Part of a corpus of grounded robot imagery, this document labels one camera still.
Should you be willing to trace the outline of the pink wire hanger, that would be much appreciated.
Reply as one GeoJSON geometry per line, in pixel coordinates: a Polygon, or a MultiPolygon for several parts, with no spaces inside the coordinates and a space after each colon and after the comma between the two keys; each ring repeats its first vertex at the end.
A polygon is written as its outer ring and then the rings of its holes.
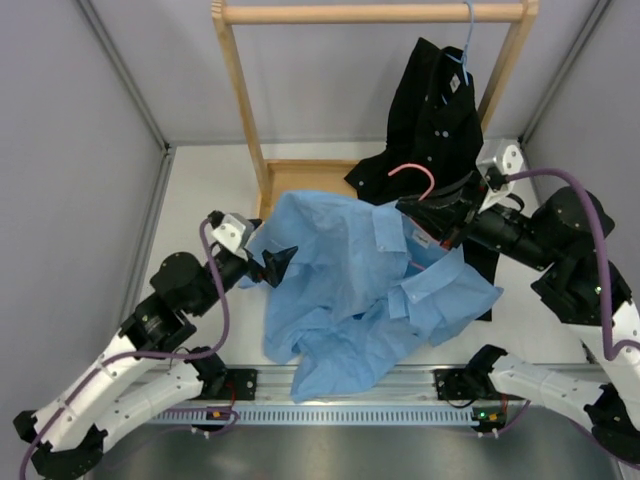
{"type": "MultiPolygon", "coordinates": [[[[377,195],[383,204],[393,202],[400,197],[422,197],[425,192],[430,193],[433,187],[433,175],[430,170],[418,163],[388,161],[379,174],[377,195]]],[[[426,240],[415,242],[413,234],[417,233],[416,223],[406,216],[402,216],[403,235],[408,241],[409,268],[418,272],[427,268],[420,257],[421,248],[428,245],[426,240]]]]}

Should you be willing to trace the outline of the light blue shirt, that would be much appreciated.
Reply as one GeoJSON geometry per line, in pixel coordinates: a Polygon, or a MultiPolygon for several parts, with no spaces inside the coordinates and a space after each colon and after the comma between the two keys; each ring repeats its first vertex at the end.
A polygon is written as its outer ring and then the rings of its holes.
{"type": "Polygon", "coordinates": [[[402,213],[328,192],[289,191],[249,249],[297,246],[268,294],[263,351],[277,364],[387,371],[423,346],[458,336],[489,312],[501,289],[468,264],[462,248],[426,240],[427,268],[409,268],[402,213]]]}

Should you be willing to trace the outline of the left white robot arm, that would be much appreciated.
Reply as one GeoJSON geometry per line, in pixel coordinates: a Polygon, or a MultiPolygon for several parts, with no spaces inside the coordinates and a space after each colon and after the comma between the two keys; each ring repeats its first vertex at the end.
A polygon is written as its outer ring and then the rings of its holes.
{"type": "Polygon", "coordinates": [[[219,344],[179,353],[196,331],[191,317],[221,305],[230,328],[227,292],[242,277],[276,287],[297,250],[263,251],[263,260],[226,249],[202,264],[187,252],[167,257],[152,277],[153,293],[139,303],[105,350],[64,393],[13,420],[28,447],[19,467],[45,479],[78,479],[124,436],[186,400],[213,399],[225,390],[228,369],[219,344]]]}

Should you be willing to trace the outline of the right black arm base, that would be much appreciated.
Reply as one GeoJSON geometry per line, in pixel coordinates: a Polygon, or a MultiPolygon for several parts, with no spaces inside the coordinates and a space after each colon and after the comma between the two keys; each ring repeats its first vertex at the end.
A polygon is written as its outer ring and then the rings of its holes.
{"type": "Polygon", "coordinates": [[[437,398],[442,401],[466,404],[475,401],[475,396],[464,368],[440,368],[433,371],[437,398]]]}

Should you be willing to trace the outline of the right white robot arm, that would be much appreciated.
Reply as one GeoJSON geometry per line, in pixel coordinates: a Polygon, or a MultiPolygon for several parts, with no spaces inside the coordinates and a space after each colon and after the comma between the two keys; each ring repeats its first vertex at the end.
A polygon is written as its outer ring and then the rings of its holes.
{"type": "Polygon", "coordinates": [[[563,170],[473,173],[459,187],[397,201],[397,209],[439,245],[467,240],[539,272],[531,285],[541,302],[587,348],[605,372],[585,381],[532,365],[507,350],[483,346],[460,371],[474,400],[517,397],[569,419],[606,452],[639,465],[639,309],[606,253],[615,227],[599,200],[563,170]],[[500,203],[483,205],[521,179],[565,181],[531,216],[500,203]]]}

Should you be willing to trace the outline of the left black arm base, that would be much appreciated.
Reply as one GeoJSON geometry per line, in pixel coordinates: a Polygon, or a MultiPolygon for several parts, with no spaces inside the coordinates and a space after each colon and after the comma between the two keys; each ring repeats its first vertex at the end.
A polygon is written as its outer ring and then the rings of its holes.
{"type": "Polygon", "coordinates": [[[230,401],[253,401],[256,397],[258,371],[252,368],[227,370],[218,398],[230,401]]]}

